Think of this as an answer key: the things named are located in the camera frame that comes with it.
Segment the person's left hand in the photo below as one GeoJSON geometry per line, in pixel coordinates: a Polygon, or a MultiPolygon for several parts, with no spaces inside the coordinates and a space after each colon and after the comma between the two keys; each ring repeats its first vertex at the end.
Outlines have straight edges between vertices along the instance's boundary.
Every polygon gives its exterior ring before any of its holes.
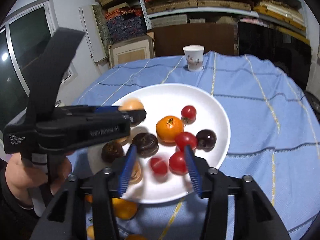
{"type": "MultiPolygon", "coordinates": [[[[71,173],[72,165],[67,156],[73,153],[74,151],[66,153],[63,162],[57,169],[58,178],[50,185],[50,191],[53,195],[57,193],[71,173]]],[[[11,193],[26,206],[33,204],[28,189],[39,187],[48,182],[47,175],[41,170],[23,165],[20,153],[15,153],[10,158],[5,170],[5,179],[11,193]]]]}

